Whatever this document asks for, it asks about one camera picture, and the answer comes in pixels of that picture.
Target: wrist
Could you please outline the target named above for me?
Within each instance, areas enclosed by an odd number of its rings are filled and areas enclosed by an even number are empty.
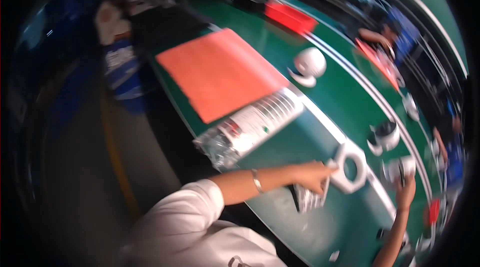
[[[296,168],[296,166],[297,165],[286,165],[285,167],[281,167],[282,173],[284,174],[284,178],[288,182],[288,185],[298,183],[298,168]]]
[[[405,206],[405,207],[398,207],[396,209],[396,213],[397,214],[400,214],[400,213],[409,213],[410,212],[410,206]]]

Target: red bin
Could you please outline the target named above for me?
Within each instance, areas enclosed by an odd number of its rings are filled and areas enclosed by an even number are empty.
[[[267,3],[265,15],[299,35],[312,32],[318,22],[307,14],[282,3]]]

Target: black tray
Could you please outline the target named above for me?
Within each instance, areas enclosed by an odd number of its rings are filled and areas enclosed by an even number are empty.
[[[267,2],[268,0],[233,0],[233,5],[240,9],[264,12]]]
[[[131,17],[135,46],[154,50],[173,39],[205,29],[213,20],[189,8],[153,8]]]

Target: orange mat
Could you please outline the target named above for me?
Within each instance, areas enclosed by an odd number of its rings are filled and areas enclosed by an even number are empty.
[[[288,80],[226,28],[156,56],[206,124],[288,86]]]
[[[360,50],[367,56],[367,58],[378,68],[381,73],[388,79],[393,88],[398,92],[400,90],[399,84],[395,76],[390,72],[388,67],[383,66],[380,60],[377,59],[375,50],[370,47],[367,43],[360,41],[358,38],[355,39]]]

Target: plastic bag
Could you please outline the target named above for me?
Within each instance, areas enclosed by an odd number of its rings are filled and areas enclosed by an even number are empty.
[[[295,195],[297,196],[298,211],[304,214],[310,210],[323,207],[325,204],[325,199],[327,198],[329,185],[330,178],[327,177],[327,179],[321,184],[323,195],[320,195],[312,190],[304,188],[299,184],[295,184],[293,187],[295,189]]]
[[[193,143],[208,156],[215,169],[230,169],[297,118],[303,109],[298,96],[283,88],[242,108]]]

